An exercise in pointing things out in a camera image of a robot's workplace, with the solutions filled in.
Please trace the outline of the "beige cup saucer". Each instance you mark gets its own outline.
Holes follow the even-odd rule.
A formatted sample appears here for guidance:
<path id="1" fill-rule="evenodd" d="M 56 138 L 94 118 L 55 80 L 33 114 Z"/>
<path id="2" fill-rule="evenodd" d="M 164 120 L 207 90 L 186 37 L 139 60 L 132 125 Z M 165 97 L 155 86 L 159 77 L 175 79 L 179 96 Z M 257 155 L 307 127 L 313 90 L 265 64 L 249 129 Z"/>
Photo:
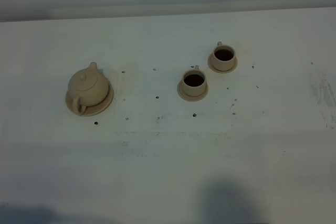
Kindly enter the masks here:
<path id="1" fill-rule="evenodd" d="M 185 101 L 196 102 L 196 101 L 202 100 L 203 98 L 206 97 L 206 95 L 208 93 L 208 85 L 206 84 L 205 91 L 202 94 L 193 97 L 193 96 L 190 96 L 190 95 L 187 95 L 187 94 L 184 93 L 184 91 L 182 89 L 182 81 L 180 81 L 177 85 L 177 93 Z"/>
<path id="2" fill-rule="evenodd" d="M 210 54 L 207 60 L 208 66 L 211 70 L 217 73 L 230 73 L 237 67 L 237 57 L 233 56 L 232 59 L 223 61 L 215 57 L 214 54 Z"/>

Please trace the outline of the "near beige cup saucer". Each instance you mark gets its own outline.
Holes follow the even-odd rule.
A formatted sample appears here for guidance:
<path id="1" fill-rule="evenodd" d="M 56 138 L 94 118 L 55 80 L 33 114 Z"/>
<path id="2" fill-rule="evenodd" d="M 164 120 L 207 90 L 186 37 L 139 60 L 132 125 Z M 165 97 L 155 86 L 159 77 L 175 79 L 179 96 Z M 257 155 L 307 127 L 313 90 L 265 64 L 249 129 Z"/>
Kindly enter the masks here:
<path id="1" fill-rule="evenodd" d="M 202 94 L 193 97 L 193 96 L 190 96 L 190 95 L 187 95 L 187 94 L 184 93 L 184 91 L 182 89 L 182 81 L 180 81 L 177 85 L 177 93 L 185 101 L 196 102 L 196 101 L 202 100 L 203 98 L 206 97 L 206 95 L 208 93 L 208 85 L 206 84 L 205 91 Z"/>

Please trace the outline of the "far beige teacup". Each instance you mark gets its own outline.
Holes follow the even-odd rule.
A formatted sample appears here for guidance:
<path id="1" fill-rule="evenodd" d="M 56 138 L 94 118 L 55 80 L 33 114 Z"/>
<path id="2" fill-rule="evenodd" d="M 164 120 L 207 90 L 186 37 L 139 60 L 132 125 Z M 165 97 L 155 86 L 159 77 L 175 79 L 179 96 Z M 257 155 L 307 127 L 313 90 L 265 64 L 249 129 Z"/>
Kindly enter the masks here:
<path id="1" fill-rule="evenodd" d="M 217 46 L 213 49 L 212 54 L 219 60 L 227 61 L 233 58 L 235 51 L 231 46 L 223 44 L 221 41 L 217 43 Z"/>

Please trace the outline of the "beige clay teapot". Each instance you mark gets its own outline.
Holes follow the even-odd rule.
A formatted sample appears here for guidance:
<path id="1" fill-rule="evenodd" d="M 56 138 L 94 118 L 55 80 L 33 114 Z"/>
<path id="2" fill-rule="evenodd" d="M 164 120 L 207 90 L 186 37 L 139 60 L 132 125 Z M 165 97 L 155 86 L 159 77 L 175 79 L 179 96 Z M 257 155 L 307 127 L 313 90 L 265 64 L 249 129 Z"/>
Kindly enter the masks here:
<path id="1" fill-rule="evenodd" d="M 88 106 L 99 104 L 108 94 L 108 78 L 95 62 L 77 71 L 69 80 L 67 93 L 72 98 L 72 109 L 80 116 Z"/>

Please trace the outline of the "beige teapot saucer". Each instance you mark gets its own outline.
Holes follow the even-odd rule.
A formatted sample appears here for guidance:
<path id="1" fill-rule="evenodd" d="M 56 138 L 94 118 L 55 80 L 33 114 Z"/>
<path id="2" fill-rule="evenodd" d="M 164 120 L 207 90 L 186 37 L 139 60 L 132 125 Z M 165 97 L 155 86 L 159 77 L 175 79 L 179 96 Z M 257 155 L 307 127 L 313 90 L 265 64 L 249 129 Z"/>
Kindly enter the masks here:
<path id="1" fill-rule="evenodd" d="M 80 116 L 94 116 L 101 112 L 103 112 L 112 102 L 113 100 L 113 88 L 111 84 L 109 84 L 108 94 L 105 97 L 104 100 L 102 100 L 99 104 L 96 104 L 94 106 L 88 106 L 84 113 Z M 72 98 L 69 96 L 68 93 L 66 93 L 65 96 L 65 103 L 67 108 L 74 114 L 74 110 L 72 109 Z"/>

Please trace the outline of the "far beige cup saucer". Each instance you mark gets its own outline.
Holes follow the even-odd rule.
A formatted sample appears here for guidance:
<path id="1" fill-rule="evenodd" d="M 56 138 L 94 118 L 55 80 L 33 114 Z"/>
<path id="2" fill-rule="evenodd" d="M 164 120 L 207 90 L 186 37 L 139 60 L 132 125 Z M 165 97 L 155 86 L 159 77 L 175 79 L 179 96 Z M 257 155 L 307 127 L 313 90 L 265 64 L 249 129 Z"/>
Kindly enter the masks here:
<path id="1" fill-rule="evenodd" d="M 208 66 L 211 70 L 217 73 L 230 73 L 237 67 L 237 57 L 233 56 L 232 59 L 223 61 L 215 57 L 214 54 L 210 54 L 207 60 Z"/>

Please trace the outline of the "beige teacup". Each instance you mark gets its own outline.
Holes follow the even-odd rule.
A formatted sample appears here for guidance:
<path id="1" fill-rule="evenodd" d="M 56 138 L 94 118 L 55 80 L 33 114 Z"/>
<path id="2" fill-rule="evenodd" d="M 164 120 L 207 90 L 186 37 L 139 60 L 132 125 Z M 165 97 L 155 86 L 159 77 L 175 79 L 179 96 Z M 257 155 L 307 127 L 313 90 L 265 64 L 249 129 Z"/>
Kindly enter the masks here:
<path id="1" fill-rule="evenodd" d="M 184 73 L 181 85 L 183 92 L 190 97 L 197 97 L 205 92 L 206 78 L 198 65 Z"/>
<path id="2" fill-rule="evenodd" d="M 235 51 L 231 46 L 223 44 L 221 41 L 217 43 L 217 46 L 213 49 L 212 54 L 219 60 L 227 61 L 233 58 Z"/>

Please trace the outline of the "near beige teacup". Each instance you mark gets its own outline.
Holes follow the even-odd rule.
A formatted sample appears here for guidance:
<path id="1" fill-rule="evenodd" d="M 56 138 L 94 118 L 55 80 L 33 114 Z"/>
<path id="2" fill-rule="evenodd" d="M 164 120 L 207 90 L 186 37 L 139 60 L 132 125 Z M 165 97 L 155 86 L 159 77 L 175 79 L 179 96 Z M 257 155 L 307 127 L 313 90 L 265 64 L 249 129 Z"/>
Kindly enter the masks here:
<path id="1" fill-rule="evenodd" d="M 205 92 L 206 78 L 198 65 L 184 73 L 181 85 L 183 92 L 190 97 L 197 97 Z"/>

